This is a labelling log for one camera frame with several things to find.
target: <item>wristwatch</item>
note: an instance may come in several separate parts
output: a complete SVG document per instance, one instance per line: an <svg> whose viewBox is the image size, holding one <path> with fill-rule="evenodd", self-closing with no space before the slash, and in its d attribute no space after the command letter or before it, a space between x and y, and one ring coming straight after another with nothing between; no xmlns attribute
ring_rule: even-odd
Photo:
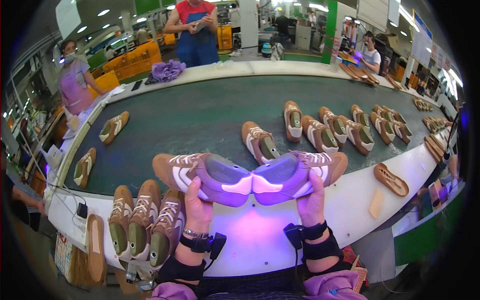
<svg viewBox="0 0 480 300"><path fill-rule="evenodd" d="M200 232L191 231L190 229L185 228L183 230L183 233L188 235L189 237L192 237L192 238L198 238L198 239L208 238L208 232L207 233L200 233Z"/></svg>

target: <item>green pillar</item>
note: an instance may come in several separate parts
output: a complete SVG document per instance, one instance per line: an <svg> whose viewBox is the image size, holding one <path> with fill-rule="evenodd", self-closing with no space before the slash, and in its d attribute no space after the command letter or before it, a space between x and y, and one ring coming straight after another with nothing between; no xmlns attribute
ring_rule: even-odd
<svg viewBox="0 0 480 300"><path fill-rule="evenodd" d="M322 53L322 63L330 64L332 56L333 39L335 38L336 18L337 18L337 1L328 1L327 24L325 28L325 47Z"/></svg>

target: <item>cardboard box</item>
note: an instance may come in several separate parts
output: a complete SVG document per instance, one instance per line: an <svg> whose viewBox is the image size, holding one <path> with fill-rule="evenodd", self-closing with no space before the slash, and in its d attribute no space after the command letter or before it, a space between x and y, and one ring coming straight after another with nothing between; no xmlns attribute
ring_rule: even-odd
<svg viewBox="0 0 480 300"><path fill-rule="evenodd" d="M398 47L398 36L394 33L385 35L387 37L387 42L390 47L397 49Z"/></svg>

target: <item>purple sleeve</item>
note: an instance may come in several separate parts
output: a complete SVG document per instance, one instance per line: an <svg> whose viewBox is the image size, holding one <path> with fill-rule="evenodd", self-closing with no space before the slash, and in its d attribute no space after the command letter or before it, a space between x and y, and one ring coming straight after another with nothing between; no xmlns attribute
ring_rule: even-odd
<svg viewBox="0 0 480 300"><path fill-rule="evenodd" d="M164 282L156 287L151 300L197 300L195 293L186 285Z"/></svg>
<svg viewBox="0 0 480 300"><path fill-rule="evenodd" d="M358 279L359 275L357 272L348 270L314 276L305 281L307 294L310 295L306 296L306 298L311 300L365 300L364 296L352 290L356 286ZM337 290L336 295L329 293L329 291L334 289Z"/></svg>

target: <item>black wrist brace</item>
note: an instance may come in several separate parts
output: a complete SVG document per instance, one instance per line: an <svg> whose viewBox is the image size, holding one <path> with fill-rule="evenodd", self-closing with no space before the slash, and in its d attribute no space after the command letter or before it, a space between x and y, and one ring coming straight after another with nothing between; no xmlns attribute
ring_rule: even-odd
<svg viewBox="0 0 480 300"><path fill-rule="evenodd" d="M343 260L343 252L338 247L332 230L328 227L330 236L321 243L308 244L302 241L303 258L309 260L322 259L328 256L338 256Z"/></svg>
<svg viewBox="0 0 480 300"><path fill-rule="evenodd" d="M204 276L206 261L202 260L201 265L190 266L179 262L175 255L170 255L158 272L157 283L172 282L175 279L188 281L200 280Z"/></svg>

